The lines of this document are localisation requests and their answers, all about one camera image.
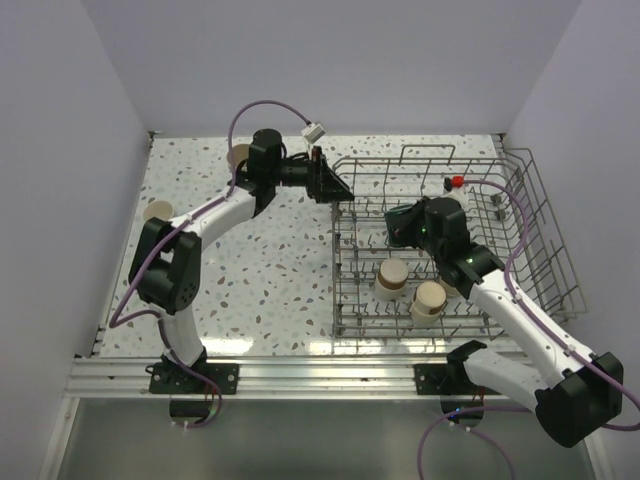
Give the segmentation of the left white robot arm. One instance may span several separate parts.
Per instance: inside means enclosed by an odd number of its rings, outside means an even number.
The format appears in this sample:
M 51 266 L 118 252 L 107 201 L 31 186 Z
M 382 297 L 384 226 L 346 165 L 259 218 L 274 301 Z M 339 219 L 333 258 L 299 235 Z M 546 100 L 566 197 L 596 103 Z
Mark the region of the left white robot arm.
M 286 154 L 280 132 L 254 133 L 248 157 L 234 166 L 231 193 L 171 220 L 145 222 L 129 272 L 129 285 L 159 317 L 165 356 L 176 364 L 172 379 L 185 392 L 208 379 L 205 353 L 191 304 L 201 280 L 202 254 L 219 237 L 260 215 L 279 187 L 303 187 L 318 204 L 348 202 L 354 195 L 329 167 L 322 148 Z

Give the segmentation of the light blue ceramic mug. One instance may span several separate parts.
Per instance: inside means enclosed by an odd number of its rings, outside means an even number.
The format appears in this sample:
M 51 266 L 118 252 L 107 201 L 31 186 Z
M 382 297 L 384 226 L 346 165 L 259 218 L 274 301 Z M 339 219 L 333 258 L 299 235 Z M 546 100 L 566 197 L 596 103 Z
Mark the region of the light blue ceramic mug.
M 147 222 L 153 218 L 169 221 L 174 216 L 173 205 L 166 200 L 154 200 L 150 202 L 142 212 L 142 220 Z

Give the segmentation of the tall beige cup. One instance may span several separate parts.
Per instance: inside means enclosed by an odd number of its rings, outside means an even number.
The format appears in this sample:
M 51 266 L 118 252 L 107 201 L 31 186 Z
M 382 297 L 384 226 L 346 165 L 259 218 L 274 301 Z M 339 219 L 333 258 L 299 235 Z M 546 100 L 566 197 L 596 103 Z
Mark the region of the tall beige cup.
M 249 158 L 250 145 L 246 143 L 236 144 L 227 152 L 227 163 L 236 169 L 242 162 Z

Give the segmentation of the dark green mug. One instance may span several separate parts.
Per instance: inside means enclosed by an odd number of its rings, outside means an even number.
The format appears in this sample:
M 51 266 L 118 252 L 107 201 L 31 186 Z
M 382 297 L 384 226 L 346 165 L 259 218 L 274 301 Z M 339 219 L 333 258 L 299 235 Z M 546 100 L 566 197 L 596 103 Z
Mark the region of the dark green mug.
M 407 214 L 411 211 L 412 204 L 402 204 L 389 209 L 384 214 L 384 220 L 388 236 L 388 244 L 393 248 L 404 248 L 407 240 L 402 230 L 406 224 Z

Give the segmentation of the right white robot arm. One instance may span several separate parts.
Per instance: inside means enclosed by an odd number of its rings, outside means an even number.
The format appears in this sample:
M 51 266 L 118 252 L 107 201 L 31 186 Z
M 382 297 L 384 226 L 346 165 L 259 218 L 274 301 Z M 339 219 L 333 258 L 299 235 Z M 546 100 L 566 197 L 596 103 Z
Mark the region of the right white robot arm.
M 518 286 L 505 264 L 472 240 L 466 214 L 451 197 L 423 197 L 385 215 L 395 247 L 425 251 L 446 284 L 495 320 L 532 366 L 508 360 L 478 341 L 449 354 L 451 389 L 476 385 L 497 391 L 533 412 L 548 436 L 572 447 L 617 417 L 624 368 L 611 354 L 595 354 L 565 332 Z

